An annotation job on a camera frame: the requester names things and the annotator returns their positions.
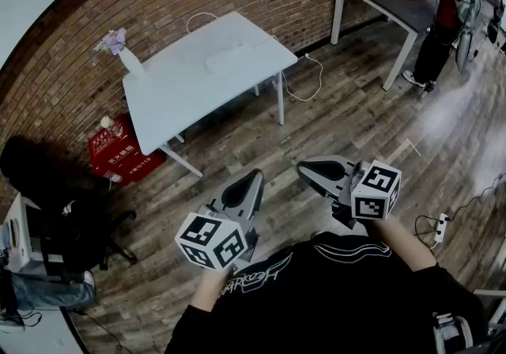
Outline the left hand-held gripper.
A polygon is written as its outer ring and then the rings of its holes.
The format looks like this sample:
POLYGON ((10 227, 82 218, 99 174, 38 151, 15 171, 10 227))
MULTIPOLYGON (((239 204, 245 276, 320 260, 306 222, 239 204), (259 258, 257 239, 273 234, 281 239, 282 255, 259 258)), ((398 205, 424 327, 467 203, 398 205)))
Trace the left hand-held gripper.
POLYGON ((243 267, 252 259, 259 235, 253 219, 259 211, 264 174, 252 169, 220 185, 196 213, 189 213, 175 241, 193 264, 211 270, 243 267))

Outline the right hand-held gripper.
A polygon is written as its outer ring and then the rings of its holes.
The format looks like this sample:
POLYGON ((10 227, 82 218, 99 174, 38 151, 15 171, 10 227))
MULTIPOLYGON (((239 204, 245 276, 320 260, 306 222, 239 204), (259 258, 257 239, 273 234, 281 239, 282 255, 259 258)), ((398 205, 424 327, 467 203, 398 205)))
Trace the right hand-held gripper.
POLYGON ((379 160, 355 166, 339 155, 302 160, 296 170, 318 194, 338 199, 332 203, 332 217, 350 229, 358 220, 386 220, 398 199, 402 179, 400 170, 379 160))

